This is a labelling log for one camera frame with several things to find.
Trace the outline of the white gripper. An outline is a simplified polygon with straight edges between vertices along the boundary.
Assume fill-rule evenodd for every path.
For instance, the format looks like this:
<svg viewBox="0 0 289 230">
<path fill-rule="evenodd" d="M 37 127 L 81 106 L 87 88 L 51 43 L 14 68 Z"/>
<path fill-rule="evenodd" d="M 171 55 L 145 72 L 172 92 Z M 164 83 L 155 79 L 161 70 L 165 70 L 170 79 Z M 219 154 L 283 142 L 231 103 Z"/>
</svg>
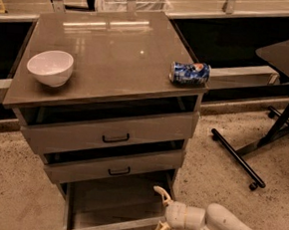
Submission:
<svg viewBox="0 0 289 230">
<path fill-rule="evenodd" d="M 186 224 L 186 205 L 177 201 L 171 202 L 171 196 L 167 193 L 165 189 L 160 186 L 155 186 L 153 189 L 161 196 L 162 204 L 166 207 L 166 211 L 164 214 L 166 223 L 160 221 L 159 223 L 157 223 L 154 230 L 170 230 L 170 228 L 183 230 L 184 225 Z"/>
</svg>

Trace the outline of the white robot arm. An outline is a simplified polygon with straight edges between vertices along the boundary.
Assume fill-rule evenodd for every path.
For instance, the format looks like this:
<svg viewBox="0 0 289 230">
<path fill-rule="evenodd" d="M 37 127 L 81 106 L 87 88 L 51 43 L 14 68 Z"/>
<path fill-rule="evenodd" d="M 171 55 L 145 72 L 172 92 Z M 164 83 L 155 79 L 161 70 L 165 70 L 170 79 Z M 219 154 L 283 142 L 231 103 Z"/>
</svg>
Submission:
<svg viewBox="0 0 289 230">
<path fill-rule="evenodd" d="M 159 220 L 154 230 L 253 230 L 217 203 L 209 204 L 206 209 L 186 206 L 173 201 L 162 187 L 153 189 L 162 196 L 165 209 L 164 220 Z"/>
</svg>

